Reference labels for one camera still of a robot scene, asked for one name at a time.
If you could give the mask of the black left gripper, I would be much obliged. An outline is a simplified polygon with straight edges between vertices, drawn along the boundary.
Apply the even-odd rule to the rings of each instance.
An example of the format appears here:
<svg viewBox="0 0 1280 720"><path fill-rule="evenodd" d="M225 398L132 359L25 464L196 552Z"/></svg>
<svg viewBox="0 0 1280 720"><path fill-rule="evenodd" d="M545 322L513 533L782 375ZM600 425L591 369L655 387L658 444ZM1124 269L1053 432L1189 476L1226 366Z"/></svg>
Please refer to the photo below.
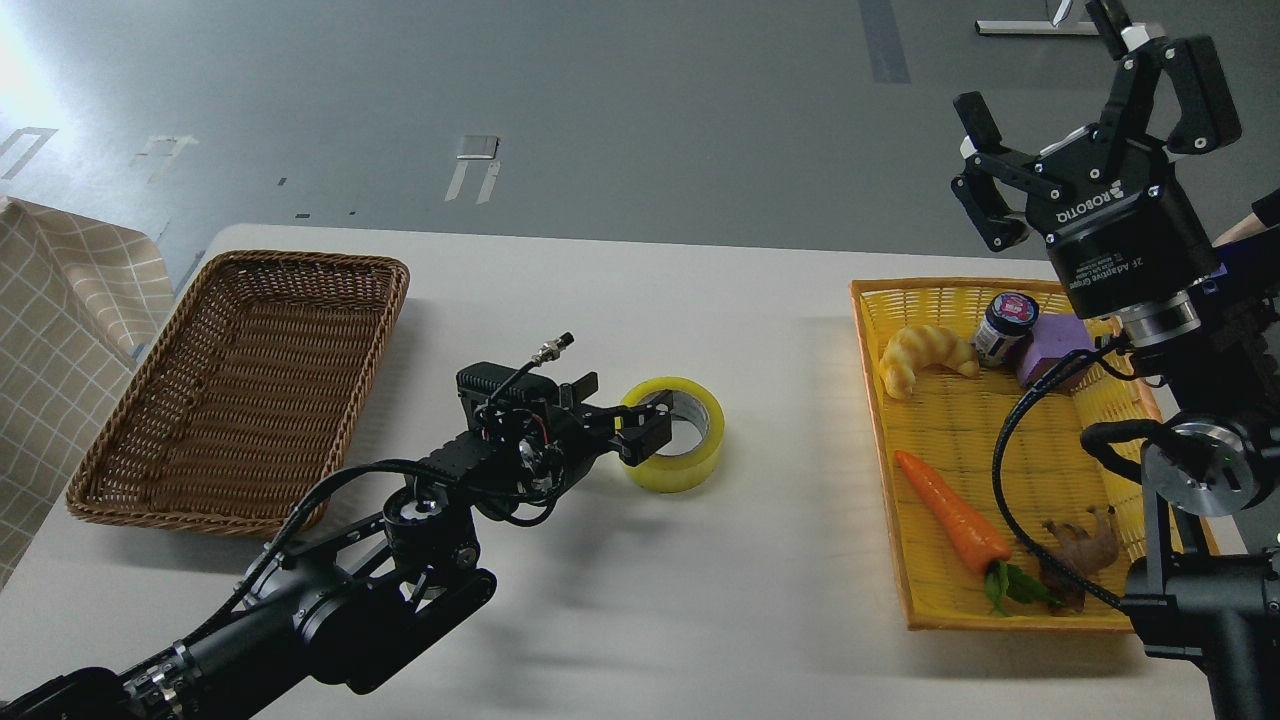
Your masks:
<svg viewBox="0 0 1280 720"><path fill-rule="evenodd" d="M600 455L613 450L625 465L636 468L672 439L669 388L595 406L585 401L596 389L594 372L566 386L529 373L494 396L512 375L470 374L470 433L492 454L470 474L477 501L557 498Z"/></svg>

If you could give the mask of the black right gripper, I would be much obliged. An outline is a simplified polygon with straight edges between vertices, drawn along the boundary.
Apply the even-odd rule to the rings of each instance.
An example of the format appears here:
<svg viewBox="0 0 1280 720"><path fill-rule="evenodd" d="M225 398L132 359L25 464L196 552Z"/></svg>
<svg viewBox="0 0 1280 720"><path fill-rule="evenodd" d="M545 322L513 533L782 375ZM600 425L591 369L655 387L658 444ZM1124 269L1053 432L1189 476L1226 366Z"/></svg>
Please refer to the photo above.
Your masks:
<svg viewBox="0 0 1280 720"><path fill-rule="evenodd" d="M1096 319L1167 300L1217 269L1166 151L1206 155L1235 143L1243 128L1208 35L1155 35L1134 23L1120 1L1087 1L1085 12L1116 61L1094 127L1074 131L1036 160L1004 145L982 94L960 94L954 109L965 131L963 146L972 152L951 188L988 250L1019 245L1030 225L1043 234L1074 313ZM1178 118L1157 138L1148 128L1162 79L1172 87ZM1120 155L1110 176L1111 147ZM1033 197L1030 225L1009 206L1000 184Z"/></svg>

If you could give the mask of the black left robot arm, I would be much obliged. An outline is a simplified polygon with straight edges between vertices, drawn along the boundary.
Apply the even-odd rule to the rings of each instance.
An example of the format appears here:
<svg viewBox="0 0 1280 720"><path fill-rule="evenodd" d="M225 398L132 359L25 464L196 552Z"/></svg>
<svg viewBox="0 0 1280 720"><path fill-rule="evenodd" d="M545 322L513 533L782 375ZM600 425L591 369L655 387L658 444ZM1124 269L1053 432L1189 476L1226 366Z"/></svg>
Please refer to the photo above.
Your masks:
<svg viewBox="0 0 1280 720"><path fill-rule="evenodd" d="M636 466L673 436L675 392L596 407L598 377L475 363L456 377L467 427L420 460L316 484L236 592L184 638L124 673L82 667L3 706L5 719L248 719L306 679L367 694L483 607L474 518L545 521L603 455Z"/></svg>

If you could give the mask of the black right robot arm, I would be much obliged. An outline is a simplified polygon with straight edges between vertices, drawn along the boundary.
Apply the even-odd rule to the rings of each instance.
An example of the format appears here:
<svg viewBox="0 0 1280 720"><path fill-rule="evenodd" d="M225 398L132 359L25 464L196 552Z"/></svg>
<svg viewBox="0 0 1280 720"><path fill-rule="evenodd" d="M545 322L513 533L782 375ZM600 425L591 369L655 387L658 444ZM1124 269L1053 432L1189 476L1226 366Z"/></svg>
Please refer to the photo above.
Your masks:
<svg viewBox="0 0 1280 720"><path fill-rule="evenodd" d="M1073 351L1005 420L992 460L1051 388L1111 352L1178 402L1167 420L1101 421L1080 436L1106 470L1140 487L1146 553L1124 596L1066 578L1124 612L1148 656L1207 679L1219 719L1277 716L1277 542L1211 553L1202 518L1277 503L1277 228L1213 246L1175 176L1242 133L1212 38L1167 38L1119 1L1089 1L1117 68L1096 123L1030 155L1010 149L978 92L954 106L965 167L951 187L995 252L1038 233L1075 314L1119 332Z"/></svg>

